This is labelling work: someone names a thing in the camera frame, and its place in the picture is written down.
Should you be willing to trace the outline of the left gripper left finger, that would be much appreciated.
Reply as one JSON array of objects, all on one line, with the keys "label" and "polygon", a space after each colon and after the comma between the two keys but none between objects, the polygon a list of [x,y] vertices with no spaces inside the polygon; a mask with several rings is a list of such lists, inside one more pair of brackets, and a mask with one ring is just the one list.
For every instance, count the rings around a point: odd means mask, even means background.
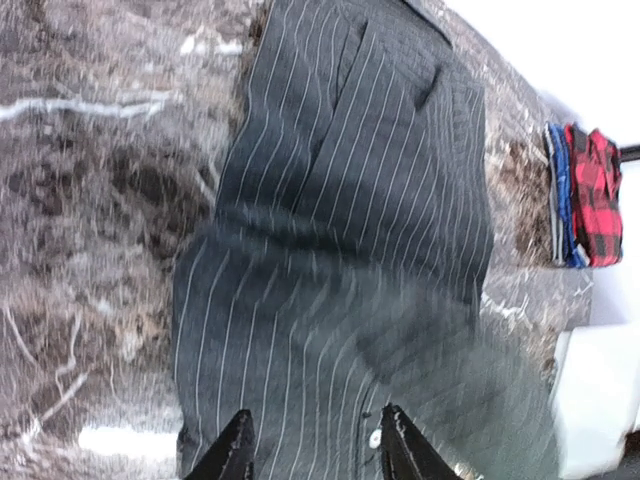
[{"label": "left gripper left finger", "polygon": [[186,480],[253,480],[254,424],[251,411],[239,410]]}]

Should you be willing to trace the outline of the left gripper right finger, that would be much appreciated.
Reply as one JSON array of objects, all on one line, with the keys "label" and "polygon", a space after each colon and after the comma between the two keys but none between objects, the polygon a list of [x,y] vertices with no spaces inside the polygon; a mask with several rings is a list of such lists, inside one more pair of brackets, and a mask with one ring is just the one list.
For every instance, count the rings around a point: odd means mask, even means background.
[{"label": "left gripper right finger", "polygon": [[382,410],[380,463],[386,480],[460,479],[395,404],[387,404]]}]

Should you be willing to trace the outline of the dark pinstripe long sleeve shirt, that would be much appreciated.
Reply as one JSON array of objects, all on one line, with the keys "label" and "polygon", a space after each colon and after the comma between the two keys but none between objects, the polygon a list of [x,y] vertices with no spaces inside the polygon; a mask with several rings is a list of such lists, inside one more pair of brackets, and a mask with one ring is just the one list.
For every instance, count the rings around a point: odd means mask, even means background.
[{"label": "dark pinstripe long sleeve shirt", "polygon": [[173,276],[180,478],[251,414],[258,479],[379,479],[383,410],[554,479],[546,387],[483,328],[484,92],[416,1],[276,1],[210,223]]}]

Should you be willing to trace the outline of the white plastic bin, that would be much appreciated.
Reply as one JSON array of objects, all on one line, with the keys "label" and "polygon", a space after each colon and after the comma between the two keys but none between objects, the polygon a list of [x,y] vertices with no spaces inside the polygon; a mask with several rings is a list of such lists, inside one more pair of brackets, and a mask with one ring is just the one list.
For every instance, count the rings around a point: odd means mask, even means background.
[{"label": "white plastic bin", "polygon": [[613,469],[625,436],[639,429],[639,327],[577,327],[559,335],[552,404],[560,477],[582,479]]}]

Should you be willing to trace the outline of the blue folded shirt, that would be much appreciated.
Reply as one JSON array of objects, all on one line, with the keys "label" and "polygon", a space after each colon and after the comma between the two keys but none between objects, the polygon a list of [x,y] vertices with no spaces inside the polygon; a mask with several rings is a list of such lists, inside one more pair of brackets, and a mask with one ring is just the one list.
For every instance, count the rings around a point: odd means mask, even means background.
[{"label": "blue folded shirt", "polygon": [[571,206],[570,154],[564,129],[561,125],[550,123],[550,132],[555,148],[558,213],[564,224],[563,253],[565,264],[569,268],[586,268],[589,257],[576,239]]}]

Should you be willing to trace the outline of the red black plaid shirt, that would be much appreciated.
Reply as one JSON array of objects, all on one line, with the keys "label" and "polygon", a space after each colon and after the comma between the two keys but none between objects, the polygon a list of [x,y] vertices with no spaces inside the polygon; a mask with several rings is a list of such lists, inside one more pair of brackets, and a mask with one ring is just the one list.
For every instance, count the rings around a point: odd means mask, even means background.
[{"label": "red black plaid shirt", "polygon": [[623,222],[619,208],[622,172],[619,149],[595,129],[565,126],[571,173],[574,233],[591,268],[608,267],[622,259]]}]

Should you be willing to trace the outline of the right black frame post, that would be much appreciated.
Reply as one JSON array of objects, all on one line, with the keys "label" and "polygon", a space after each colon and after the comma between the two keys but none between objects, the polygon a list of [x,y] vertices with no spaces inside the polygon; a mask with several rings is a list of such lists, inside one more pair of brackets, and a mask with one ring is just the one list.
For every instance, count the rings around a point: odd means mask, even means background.
[{"label": "right black frame post", "polygon": [[637,161],[640,159],[640,145],[631,145],[619,149],[619,160],[621,163]]}]

